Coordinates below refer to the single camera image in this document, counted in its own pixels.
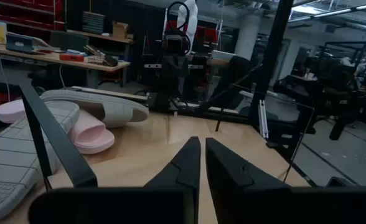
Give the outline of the wooden shelf with black frame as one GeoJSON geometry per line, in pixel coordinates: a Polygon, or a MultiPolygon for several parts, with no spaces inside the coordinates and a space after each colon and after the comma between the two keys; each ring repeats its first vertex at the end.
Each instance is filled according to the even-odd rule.
{"type": "Polygon", "coordinates": [[[156,175],[191,136],[201,142],[215,137],[263,171],[292,186],[308,181],[292,169],[251,127],[181,115],[152,114],[150,120],[119,131],[116,157],[86,161],[71,143],[44,102],[29,84],[21,84],[22,99],[46,187],[142,186],[156,175]]]}

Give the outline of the red storage bin rack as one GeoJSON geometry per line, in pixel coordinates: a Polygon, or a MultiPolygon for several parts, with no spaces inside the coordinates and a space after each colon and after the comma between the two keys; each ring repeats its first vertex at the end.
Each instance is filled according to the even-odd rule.
{"type": "Polygon", "coordinates": [[[64,30],[65,0],[0,0],[0,21],[37,30],[64,30]]]}

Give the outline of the grey rubber slide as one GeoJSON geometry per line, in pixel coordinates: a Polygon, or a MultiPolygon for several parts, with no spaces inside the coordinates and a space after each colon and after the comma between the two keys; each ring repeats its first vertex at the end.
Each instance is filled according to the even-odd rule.
{"type": "Polygon", "coordinates": [[[0,132],[0,220],[24,203],[43,182],[26,116],[0,132]]]}
{"type": "Polygon", "coordinates": [[[116,96],[75,90],[49,90],[40,96],[44,101],[71,101],[102,121],[107,128],[119,128],[127,123],[142,122],[149,116],[149,109],[135,101],[116,96]]]}

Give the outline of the white mannequin torso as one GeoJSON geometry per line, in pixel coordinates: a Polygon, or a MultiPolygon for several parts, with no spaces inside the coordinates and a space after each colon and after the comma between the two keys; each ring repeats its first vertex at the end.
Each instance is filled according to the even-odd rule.
{"type": "Polygon", "coordinates": [[[179,7],[178,17],[177,17],[177,28],[181,31],[184,30],[184,22],[186,19],[187,14],[189,15],[186,34],[190,40],[190,50],[189,53],[192,51],[193,42],[195,33],[197,30],[197,16],[198,16],[198,7],[195,0],[186,0],[184,4],[187,6],[189,11],[187,12],[184,6],[179,7]]]}

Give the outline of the long wooden workbench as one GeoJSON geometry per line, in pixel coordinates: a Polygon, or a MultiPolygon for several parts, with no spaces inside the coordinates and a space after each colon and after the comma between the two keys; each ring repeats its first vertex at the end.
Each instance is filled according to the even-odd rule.
{"type": "Polygon", "coordinates": [[[125,61],[119,61],[117,66],[110,67],[95,63],[89,63],[87,62],[87,59],[85,59],[82,62],[61,60],[59,59],[59,54],[57,53],[44,54],[44,55],[25,54],[7,50],[6,46],[1,43],[0,43],[0,57],[9,60],[10,59],[15,60],[17,62],[28,62],[28,63],[47,62],[47,63],[56,63],[61,65],[69,65],[89,69],[91,70],[91,72],[87,72],[87,86],[89,88],[98,88],[100,84],[100,71],[114,72],[117,70],[125,69],[130,65],[129,62],[125,61]]]}

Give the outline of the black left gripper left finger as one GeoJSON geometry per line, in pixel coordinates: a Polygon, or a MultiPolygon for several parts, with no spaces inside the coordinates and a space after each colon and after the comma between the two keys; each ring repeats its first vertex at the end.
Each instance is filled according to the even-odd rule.
{"type": "Polygon", "coordinates": [[[198,224],[201,144],[191,137],[144,186],[157,192],[170,224],[198,224]]]}

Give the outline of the small red flat box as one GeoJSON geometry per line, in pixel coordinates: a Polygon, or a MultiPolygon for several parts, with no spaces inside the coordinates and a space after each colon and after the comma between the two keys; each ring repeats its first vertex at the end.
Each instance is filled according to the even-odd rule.
{"type": "Polygon", "coordinates": [[[72,61],[72,62],[84,62],[85,57],[83,55],[76,54],[59,54],[59,59],[64,61],[72,61]]]}

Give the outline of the black drawer organizer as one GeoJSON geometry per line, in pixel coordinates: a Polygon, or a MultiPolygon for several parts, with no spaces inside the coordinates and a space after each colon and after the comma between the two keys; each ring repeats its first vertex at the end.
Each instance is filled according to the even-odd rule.
{"type": "Polygon", "coordinates": [[[84,12],[82,16],[82,31],[102,34],[104,31],[105,16],[92,12],[84,12]]]}

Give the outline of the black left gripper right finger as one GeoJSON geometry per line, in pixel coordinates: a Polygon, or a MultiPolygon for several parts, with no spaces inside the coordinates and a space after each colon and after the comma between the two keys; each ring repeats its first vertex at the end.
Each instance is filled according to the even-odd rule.
{"type": "Polygon", "coordinates": [[[281,224],[289,186],[218,142],[205,143],[207,178],[218,224],[281,224]]]}

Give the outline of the white round pillar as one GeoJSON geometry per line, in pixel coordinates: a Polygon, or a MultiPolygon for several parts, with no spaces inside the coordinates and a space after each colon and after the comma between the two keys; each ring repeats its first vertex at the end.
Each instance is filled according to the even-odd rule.
{"type": "Polygon", "coordinates": [[[235,46],[237,56],[251,60],[261,20],[260,16],[247,15],[243,17],[235,46]]]}

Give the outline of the silver aluminium extrusion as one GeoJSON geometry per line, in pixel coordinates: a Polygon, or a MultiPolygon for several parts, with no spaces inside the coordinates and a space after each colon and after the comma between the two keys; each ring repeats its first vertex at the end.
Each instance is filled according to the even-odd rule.
{"type": "Polygon", "coordinates": [[[266,116],[265,101],[260,100],[258,104],[259,129],[263,138],[269,138],[268,123],[266,116]]]}

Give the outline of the cardboard box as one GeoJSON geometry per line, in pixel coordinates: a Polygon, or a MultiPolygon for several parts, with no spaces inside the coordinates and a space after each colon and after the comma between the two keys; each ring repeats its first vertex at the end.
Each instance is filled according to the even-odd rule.
{"type": "Polygon", "coordinates": [[[127,37],[129,24],[113,21],[112,25],[114,38],[125,39],[127,37]]]}

